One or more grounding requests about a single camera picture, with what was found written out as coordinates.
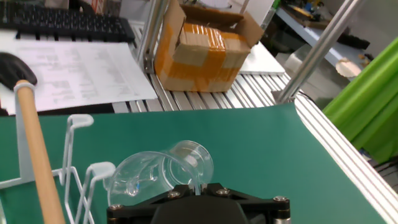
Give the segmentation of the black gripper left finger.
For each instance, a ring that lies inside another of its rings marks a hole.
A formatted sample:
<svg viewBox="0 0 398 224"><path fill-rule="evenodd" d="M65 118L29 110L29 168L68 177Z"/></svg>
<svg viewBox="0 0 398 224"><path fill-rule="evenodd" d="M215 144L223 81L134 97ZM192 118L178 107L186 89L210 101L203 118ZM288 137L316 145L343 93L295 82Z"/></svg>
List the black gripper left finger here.
<svg viewBox="0 0 398 224"><path fill-rule="evenodd" d="M195 196L193 185L177 185L137 205L114 204L107 208L107 224L131 223L134 220L152 219L157 209L166 202L183 197Z"/></svg>

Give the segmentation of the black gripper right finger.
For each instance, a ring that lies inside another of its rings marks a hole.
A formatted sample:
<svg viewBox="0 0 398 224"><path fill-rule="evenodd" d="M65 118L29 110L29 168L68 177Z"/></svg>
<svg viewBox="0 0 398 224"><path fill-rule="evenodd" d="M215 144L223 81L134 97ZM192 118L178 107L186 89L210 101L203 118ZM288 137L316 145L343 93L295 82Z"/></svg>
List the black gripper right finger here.
<svg viewBox="0 0 398 224"><path fill-rule="evenodd" d="M212 196L236 202L248 223L291 224L290 200L285 196L261 199L249 194L223 187L221 184L201 184L201 196Z"/></svg>

